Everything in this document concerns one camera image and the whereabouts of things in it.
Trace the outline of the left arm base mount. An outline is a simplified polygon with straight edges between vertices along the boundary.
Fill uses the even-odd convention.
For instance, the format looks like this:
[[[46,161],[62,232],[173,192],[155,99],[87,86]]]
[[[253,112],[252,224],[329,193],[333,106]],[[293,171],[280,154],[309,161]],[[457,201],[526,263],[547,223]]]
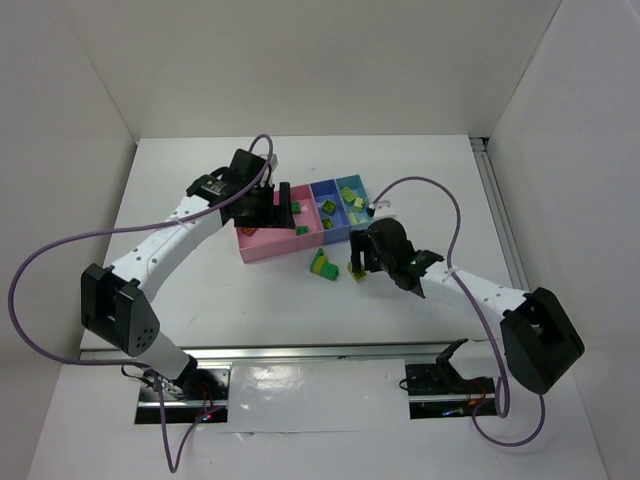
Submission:
[[[209,363],[205,365],[212,380],[207,386],[200,383],[194,391],[185,393],[174,384],[162,379],[163,398],[167,424],[190,424],[197,416],[205,424],[222,424],[228,421],[228,398],[231,365]],[[161,423],[158,388],[148,371],[122,367],[121,374],[135,380],[139,386],[134,423],[159,425]]]

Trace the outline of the aluminium rail front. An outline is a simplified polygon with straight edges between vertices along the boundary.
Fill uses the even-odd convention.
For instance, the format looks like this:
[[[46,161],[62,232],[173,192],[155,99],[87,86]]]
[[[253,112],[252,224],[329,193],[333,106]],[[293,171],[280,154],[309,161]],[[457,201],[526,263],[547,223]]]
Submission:
[[[163,369],[176,369],[188,363],[188,356],[196,361],[239,360],[301,360],[377,357],[437,357],[452,341],[410,342],[382,344],[284,345],[258,347],[161,347],[151,354],[143,354],[138,362]]]

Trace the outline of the purple-blue bin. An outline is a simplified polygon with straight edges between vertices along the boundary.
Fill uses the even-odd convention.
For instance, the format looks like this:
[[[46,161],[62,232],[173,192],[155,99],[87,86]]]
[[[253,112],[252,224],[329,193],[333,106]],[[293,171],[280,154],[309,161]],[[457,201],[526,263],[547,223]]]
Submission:
[[[349,239],[351,224],[335,180],[310,184],[313,199],[321,221],[323,243],[333,244]]]

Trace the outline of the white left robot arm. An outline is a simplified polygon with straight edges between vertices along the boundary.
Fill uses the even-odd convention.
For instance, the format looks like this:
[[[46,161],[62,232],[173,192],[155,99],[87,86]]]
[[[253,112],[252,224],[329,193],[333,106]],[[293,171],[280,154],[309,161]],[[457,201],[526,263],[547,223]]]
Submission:
[[[195,358],[162,333],[151,303],[174,270],[227,223],[294,228],[290,185],[273,185],[275,167],[271,153],[237,150],[230,165],[200,176],[187,188],[164,227],[110,265],[89,266],[81,276],[85,329],[187,395],[210,382]]]

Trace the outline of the lime lego brick pair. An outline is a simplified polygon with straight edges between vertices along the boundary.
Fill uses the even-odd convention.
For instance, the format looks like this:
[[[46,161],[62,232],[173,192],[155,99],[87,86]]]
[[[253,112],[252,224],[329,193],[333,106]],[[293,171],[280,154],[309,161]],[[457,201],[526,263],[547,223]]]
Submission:
[[[366,272],[363,270],[355,270],[354,267],[352,266],[352,264],[348,265],[348,271],[351,275],[351,277],[356,281],[356,282],[361,282],[365,279],[366,277]]]

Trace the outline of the large pink bin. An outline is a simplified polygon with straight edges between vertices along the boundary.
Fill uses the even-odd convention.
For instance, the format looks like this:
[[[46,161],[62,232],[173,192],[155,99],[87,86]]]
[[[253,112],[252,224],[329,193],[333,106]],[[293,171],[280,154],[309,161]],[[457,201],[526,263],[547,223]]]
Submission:
[[[236,230],[238,250],[244,263],[265,260],[293,253],[297,247],[297,235],[293,217],[287,217],[280,208],[279,191],[273,192],[273,206],[264,210],[256,231],[251,235]]]

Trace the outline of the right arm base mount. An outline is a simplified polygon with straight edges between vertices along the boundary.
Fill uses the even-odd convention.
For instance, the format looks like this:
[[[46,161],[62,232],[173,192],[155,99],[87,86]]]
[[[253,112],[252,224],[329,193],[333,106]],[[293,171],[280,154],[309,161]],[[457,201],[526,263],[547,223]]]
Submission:
[[[463,379],[450,360],[468,342],[453,342],[434,360],[405,365],[398,387],[407,393],[411,420],[496,416],[495,382],[489,377]]]

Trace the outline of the aluminium rail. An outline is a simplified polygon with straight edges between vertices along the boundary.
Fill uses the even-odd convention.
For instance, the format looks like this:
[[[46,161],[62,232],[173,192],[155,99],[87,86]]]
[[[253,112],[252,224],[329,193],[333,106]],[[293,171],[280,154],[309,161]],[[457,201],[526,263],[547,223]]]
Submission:
[[[524,266],[516,245],[511,222],[498,185],[497,177],[488,153],[488,138],[470,137],[473,152],[481,182],[487,197],[489,209],[497,231],[501,250],[505,257],[507,271],[514,287],[529,289]]]
[[[138,362],[163,369],[176,369],[188,363],[188,356],[196,361],[239,360],[301,360],[377,357],[437,357],[452,341],[410,342],[382,344],[284,345],[258,347],[161,347],[151,354],[143,354]]]

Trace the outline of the green yellow lego assembly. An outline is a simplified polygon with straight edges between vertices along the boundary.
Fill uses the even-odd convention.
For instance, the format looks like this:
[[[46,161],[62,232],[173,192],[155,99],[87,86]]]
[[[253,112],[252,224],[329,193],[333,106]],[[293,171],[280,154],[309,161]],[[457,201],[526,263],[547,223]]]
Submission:
[[[329,281],[335,281],[340,274],[339,267],[331,263],[323,248],[319,248],[311,261],[311,273]]]

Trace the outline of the light blue bin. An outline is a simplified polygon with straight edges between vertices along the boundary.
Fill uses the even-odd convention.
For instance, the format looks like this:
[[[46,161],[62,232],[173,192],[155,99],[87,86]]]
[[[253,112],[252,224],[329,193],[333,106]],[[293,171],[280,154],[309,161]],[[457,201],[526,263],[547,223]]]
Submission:
[[[348,226],[352,230],[364,230],[373,222],[367,210],[370,201],[359,175],[340,177],[336,180],[340,200],[344,206]]]

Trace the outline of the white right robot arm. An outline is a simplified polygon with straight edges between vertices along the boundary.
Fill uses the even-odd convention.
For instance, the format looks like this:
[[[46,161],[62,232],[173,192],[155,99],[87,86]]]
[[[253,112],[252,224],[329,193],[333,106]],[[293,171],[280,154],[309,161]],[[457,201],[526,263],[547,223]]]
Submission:
[[[544,395],[584,354],[553,292],[508,288],[451,267],[441,255],[415,249],[395,219],[351,232],[350,247],[355,270],[384,272],[398,288],[488,324],[494,341],[455,340],[437,357],[449,384],[509,373],[528,391]]]

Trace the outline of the aluminium rail right side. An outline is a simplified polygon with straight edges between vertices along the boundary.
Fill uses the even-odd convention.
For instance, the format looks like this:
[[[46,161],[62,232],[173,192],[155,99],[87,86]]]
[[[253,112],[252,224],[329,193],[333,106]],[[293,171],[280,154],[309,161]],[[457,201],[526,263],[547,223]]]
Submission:
[[[470,137],[473,152],[481,182],[487,197],[489,209],[497,231],[501,250],[505,257],[507,271],[514,287],[529,289],[524,266],[516,245],[511,222],[498,185],[497,177],[488,153],[488,138]]]

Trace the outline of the lime lego brick small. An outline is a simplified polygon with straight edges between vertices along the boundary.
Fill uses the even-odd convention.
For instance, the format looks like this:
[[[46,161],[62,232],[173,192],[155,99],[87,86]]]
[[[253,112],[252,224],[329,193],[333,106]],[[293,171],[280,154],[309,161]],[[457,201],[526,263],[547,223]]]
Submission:
[[[322,205],[322,210],[327,214],[332,214],[335,211],[336,204],[331,200],[326,200]]]

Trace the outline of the lime lego brick long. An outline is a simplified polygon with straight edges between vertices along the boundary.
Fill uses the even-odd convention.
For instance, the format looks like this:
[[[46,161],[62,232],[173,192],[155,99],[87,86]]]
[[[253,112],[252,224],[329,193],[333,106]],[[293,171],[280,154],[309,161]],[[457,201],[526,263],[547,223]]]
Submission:
[[[343,200],[346,201],[346,202],[350,202],[354,198],[353,191],[348,187],[344,187],[344,188],[341,189],[341,196],[342,196]]]

